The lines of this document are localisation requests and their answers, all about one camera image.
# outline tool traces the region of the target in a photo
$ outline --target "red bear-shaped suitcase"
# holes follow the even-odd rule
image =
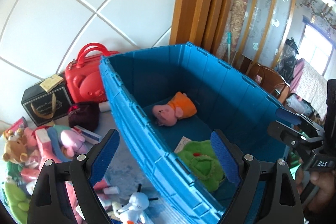
[[[85,57],[92,51],[100,51],[101,53]],[[101,103],[107,100],[98,65],[102,55],[109,56],[118,53],[108,51],[100,43],[89,43],[79,51],[77,59],[70,62],[65,69],[67,87],[75,103]]]

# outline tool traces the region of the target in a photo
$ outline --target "gold rope handle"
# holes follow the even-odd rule
[[[33,106],[33,103],[30,103],[30,107],[32,108],[33,112],[35,113],[36,116],[42,119],[51,119],[53,118],[55,112],[56,112],[56,95],[55,93],[52,94],[52,113],[48,115],[42,115],[40,114],[37,109]]]

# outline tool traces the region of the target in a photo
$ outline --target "green plush toy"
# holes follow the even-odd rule
[[[224,171],[211,147],[210,140],[190,141],[177,155],[202,181],[209,192],[218,189],[224,179]]]
[[[16,182],[21,182],[21,171],[23,167],[18,164],[14,164],[11,161],[7,162],[7,177],[11,177]]]
[[[16,182],[8,178],[3,186],[8,206],[19,224],[26,224],[29,209],[29,200],[25,193],[16,185]]]

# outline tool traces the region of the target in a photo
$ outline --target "finger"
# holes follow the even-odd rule
[[[310,181],[326,193],[335,192],[335,179],[332,173],[311,172]]]
[[[300,184],[300,185],[296,186],[296,189],[297,189],[297,191],[298,191],[299,195],[301,195],[301,194],[302,194],[302,192],[303,192],[303,186],[302,186],[302,184]]]
[[[296,185],[300,185],[302,183],[302,180],[303,180],[303,170],[300,166],[296,170],[296,173],[295,173],[295,183],[296,183]]]
[[[308,209],[314,213],[320,213],[329,204],[335,194],[334,175],[332,173],[312,172],[310,181],[320,187],[320,190],[309,203]]]

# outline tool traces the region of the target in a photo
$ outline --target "brown teddy bear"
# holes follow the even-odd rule
[[[2,159],[10,161],[15,164],[26,162],[28,160],[27,149],[24,145],[22,138],[16,135],[9,136],[5,143],[4,154]]]
[[[23,142],[24,145],[27,144],[27,137],[24,134],[24,130],[22,128],[18,128],[18,130],[16,130],[15,133],[11,129],[5,130],[2,133],[2,135],[4,136],[4,138],[6,140],[8,140],[10,136],[18,136],[19,138],[21,138],[21,140],[22,140],[22,142]]]

